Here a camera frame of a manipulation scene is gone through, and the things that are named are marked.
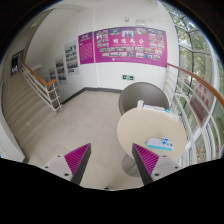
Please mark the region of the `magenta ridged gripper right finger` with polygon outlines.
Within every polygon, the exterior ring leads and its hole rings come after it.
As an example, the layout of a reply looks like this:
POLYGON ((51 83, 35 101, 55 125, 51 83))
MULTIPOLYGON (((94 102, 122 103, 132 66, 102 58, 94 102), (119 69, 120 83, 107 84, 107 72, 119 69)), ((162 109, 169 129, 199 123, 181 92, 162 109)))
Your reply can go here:
POLYGON ((167 155, 157 155, 135 143, 132 144, 132 154, 144 185, 148 185, 181 169, 167 155))

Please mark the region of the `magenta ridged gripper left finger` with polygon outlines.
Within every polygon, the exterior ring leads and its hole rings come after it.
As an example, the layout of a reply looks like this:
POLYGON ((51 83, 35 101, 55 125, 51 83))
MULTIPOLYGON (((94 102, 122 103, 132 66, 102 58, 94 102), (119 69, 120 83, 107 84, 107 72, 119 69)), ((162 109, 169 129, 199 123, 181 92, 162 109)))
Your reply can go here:
POLYGON ((66 155, 57 154, 43 166, 43 169, 79 185, 82 181, 90 155, 91 144, 88 143, 66 155))

